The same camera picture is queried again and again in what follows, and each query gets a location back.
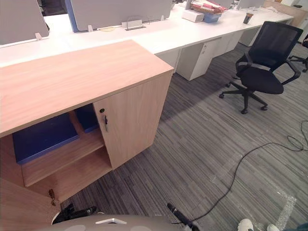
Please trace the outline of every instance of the chair armrest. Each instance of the chair armrest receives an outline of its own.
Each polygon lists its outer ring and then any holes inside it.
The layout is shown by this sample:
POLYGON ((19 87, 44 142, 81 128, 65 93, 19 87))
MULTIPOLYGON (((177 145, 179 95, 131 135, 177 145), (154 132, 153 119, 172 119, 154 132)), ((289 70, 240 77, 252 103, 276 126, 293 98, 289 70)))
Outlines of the chair armrest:
POLYGON ((240 75, 244 70, 250 68, 252 66, 252 64, 253 64, 252 58, 250 57, 248 52, 245 52, 244 55, 242 56, 242 58, 240 58, 235 64, 236 71, 238 71, 238 73, 236 75, 240 75), (238 71, 239 63, 242 63, 242 62, 246 62, 247 64, 245 65, 244 68, 242 68, 240 71, 238 71))
POLYGON ((284 81, 284 82, 282 83, 283 85, 284 85, 284 84, 287 84, 287 83, 289 83, 289 82, 291 82, 291 81, 293 81, 293 80, 295 80, 295 79, 297 79, 297 78, 299 78, 299 77, 300 77, 300 74, 301 74, 301 72, 300 72, 300 71, 294 66, 294 64, 291 63, 289 60, 286 60, 285 63, 288 64, 289 67, 294 71, 294 75, 293 75, 291 78, 289 78, 289 79, 287 79, 286 81, 284 81))

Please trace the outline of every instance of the black office chair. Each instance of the black office chair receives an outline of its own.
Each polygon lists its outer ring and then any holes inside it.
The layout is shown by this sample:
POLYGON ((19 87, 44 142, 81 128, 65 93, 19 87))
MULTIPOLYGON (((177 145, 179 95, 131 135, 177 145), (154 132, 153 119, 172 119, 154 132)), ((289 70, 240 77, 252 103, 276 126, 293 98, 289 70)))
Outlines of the black office chair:
MULTIPOLYGON (((308 38, 308 35, 305 37, 302 45, 303 47, 306 47, 308 48, 308 41, 305 41, 306 39, 308 38)), ((291 62, 302 62, 303 64, 305 64, 305 69, 303 70, 303 72, 306 72, 307 69, 308 69, 308 57, 307 58, 302 58, 302 57, 298 57, 298 56, 295 56, 295 55, 292 55, 289 57, 290 61, 291 62)))
POLYGON ((268 104, 257 97, 254 92, 259 91, 268 94, 281 94, 283 93, 284 84, 300 76, 300 71, 287 60, 287 57, 302 32, 302 29, 294 26, 265 22, 249 52, 246 52, 235 65, 236 75, 246 88, 234 82, 230 82, 226 84, 226 87, 233 85, 238 90, 223 91, 219 97, 224 98, 224 94, 241 94, 244 96, 244 109, 241 111, 242 114, 248 113, 249 97, 263 104, 261 109, 266 111, 268 104), (294 75, 281 83, 275 77, 273 71, 284 63, 287 63, 292 68, 294 75), (269 70, 261 69, 260 66, 253 66, 254 64, 268 67, 269 70))

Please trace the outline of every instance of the shoe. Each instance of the shoe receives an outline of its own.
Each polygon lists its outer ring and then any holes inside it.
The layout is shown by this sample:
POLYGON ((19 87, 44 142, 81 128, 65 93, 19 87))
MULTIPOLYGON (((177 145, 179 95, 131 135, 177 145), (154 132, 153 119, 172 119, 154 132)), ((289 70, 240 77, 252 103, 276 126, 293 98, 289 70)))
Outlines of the shoe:
POLYGON ((254 231, 254 226, 253 226, 251 220, 245 218, 245 219, 241 220, 241 222, 237 226, 237 230, 238 231, 248 231, 248 230, 254 231))
POLYGON ((276 226, 274 226, 273 224, 268 225, 266 230, 267 231, 279 231, 279 229, 276 226))

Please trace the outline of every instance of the black cable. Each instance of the black cable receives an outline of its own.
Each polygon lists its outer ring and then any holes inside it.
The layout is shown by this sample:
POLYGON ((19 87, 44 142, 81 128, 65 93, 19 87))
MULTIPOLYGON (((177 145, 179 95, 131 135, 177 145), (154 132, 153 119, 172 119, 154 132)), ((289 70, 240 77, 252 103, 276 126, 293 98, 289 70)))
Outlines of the black cable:
MULTIPOLYGON (((308 137, 307 137, 307 134, 305 134, 304 131, 303 131, 303 124, 304 124, 305 122, 308 123, 308 120, 303 120, 303 121, 301 122, 301 124, 300 124, 300 130, 301 130, 301 132, 302 132, 302 134, 303 134, 303 136, 304 136, 304 139, 305 139, 305 141, 306 141, 306 145, 308 145, 308 137)), ((200 218, 205 217, 205 216, 206 216, 207 214, 209 214, 209 213, 218 205, 218 203, 219 203, 219 202, 231 191, 231 188, 232 188, 232 186, 233 186, 233 184, 234 184, 234 181, 235 181, 235 177, 236 177, 237 170, 238 170, 238 168, 239 168, 241 162, 244 160, 244 158, 245 158, 246 156, 248 156, 249 154, 251 154, 253 151, 255 151, 255 150, 259 149, 259 148, 262 148, 262 147, 264 147, 264 146, 270 145, 270 144, 278 145, 278 146, 280 146, 280 147, 283 147, 283 148, 285 148, 285 149, 287 149, 287 150, 290 150, 290 151, 293 151, 293 152, 308 151, 308 149, 305 149, 305 148, 304 148, 303 143, 302 143, 301 141, 299 141, 297 138, 295 138, 295 137, 293 137, 293 136, 287 136, 287 139, 288 139, 289 143, 290 143, 293 147, 296 148, 296 150, 294 150, 294 149, 292 149, 292 148, 290 148, 290 147, 284 146, 284 145, 282 145, 282 144, 280 144, 280 143, 269 142, 269 143, 263 144, 263 145, 261 145, 261 146, 259 146, 259 147, 257 147, 257 148, 254 148, 254 149, 250 150, 249 152, 247 152, 245 155, 243 155, 242 158, 240 159, 239 163, 238 163, 237 166, 236 166, 236 169, 235 169, 235 172, 234 172, 234 175, 233 175, 233 179, 232 179, 231 185, 230 185, 230 187, 228 188, 228 190, 225 192, 225 194, 224 194, 221 198, 219 198, 219 199, 215 202, 215 204, 214 204, 206 213, 204 213, 203 215, 201 215, 201 216, 199 216, 199 217, 197 217, 197 218, 195 218, 195 219, 190 220, 189 222, 194 222, 194 221, 196 221, 196 220, 199 220, 200 218)), ((171 224, 182 224, 182 222, 171 223, 171 224)))

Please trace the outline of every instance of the open shelf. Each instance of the open shelf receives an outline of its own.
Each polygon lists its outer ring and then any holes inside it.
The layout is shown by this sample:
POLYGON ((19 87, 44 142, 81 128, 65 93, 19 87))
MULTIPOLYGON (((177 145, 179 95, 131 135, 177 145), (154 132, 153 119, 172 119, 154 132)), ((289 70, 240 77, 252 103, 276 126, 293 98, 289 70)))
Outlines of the open shelf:
POLYGON ((99 129, 85 133, 73 111, 70 112, 70 119, 79 135, 79 139, 22 165, 26 187, 39 182, 104 146, 103 136, 99 129))
POLYGON ((46 194, 53 189, 55 199, 63 202, 111 170, 107 150, 103 147, 29 188, 46 194))

